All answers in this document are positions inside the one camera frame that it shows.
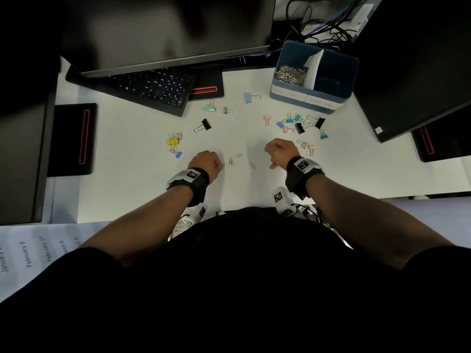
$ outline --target person's left arm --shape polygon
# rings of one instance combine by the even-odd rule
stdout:
[[[194,167],[208,173],[209,184],[222,170],[218,155],[209,151],[200,152],[191,160],[188,168]],[[116,219],[80,247],[100,249],[128,266],[167,241],[192,198],[193,191],[190,187],[172,187],[152,201]]]

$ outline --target hand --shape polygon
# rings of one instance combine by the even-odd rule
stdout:
[[[295,156],[300,156],[298,148],[292,141],[274,139],[267,143],[265,152],[271,155],[271,169],[280,166],[286,170],[288,162]]]
[[[193,157],[188,165],[188,168],[191,167],[199,167],[208,172],[211,184],[222,171],[222,162],[215,152],[203,151]]]

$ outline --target forearm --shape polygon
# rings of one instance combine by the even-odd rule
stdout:
[[[82,244],[114,256],[124,265],[165,243],[193,197],[185,185],[175,186],[123,215]]]
[[[309,178],[306,189],[347,242],[397,269],[425,249],[452,245],[403,210],[323,175]]]

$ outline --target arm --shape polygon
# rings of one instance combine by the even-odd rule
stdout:
[[[269,142],[265,151],[271,155],[270,168],[286,169],[290,159],[299,156],[294,143],[281,139]],[[452,245],[403,210],[324,175],[309,178],[306,189],[347,242],[394,268],[402,269],[412,256],[425,249]]]
[[[188,166],[204,169],[211,184],[222,170],[215,152],[200,152]],[[152,201],[123,215],[81,245],[100,249],[130,265],[165,243],[193,198],[190,187],[175,186]]]

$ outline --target white desk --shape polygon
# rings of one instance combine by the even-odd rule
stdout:
[[[208,101],[192,101],[183,118],[76,86],[61,74],[57,104],[96,102],[99,109],[95,167],[79,180],[77,222],[113,220],[144,204],[163,193],[166,181],[203,150],[217,152],[226,163],[208,188],[209,211],[272,207],[271,192],[285,179],[283,170],[268,168],[270,158],[263,151],[275,137],[315,144],[313,159],[328,177],[377,198],[471,190],[462,159],[422,163],[410,134],[377,142],[354,96],[332,115],[323,115],[271,99],[272,74],[273,69],[225,72],[226,96],[216,99],[216,113],[202,110]],[[262,98],[245,104],[243,92]],[[223,114],[224,106],[234,113]],[[326,118],[323,129],[329,138],[321,140],[316,128],[284,134],[276,122],[287,113]],[[265,126],[264,114],[272,115],[270,126]],[[204,118],[212,129],[195,134]],[[179,160],[167,147],[169,132],[183,132]],[[234,158],[239,153],[243,156]],[[308,150],[300,148],[300,153],[309,156]],[[228,166],[229,157],[235,166]]]

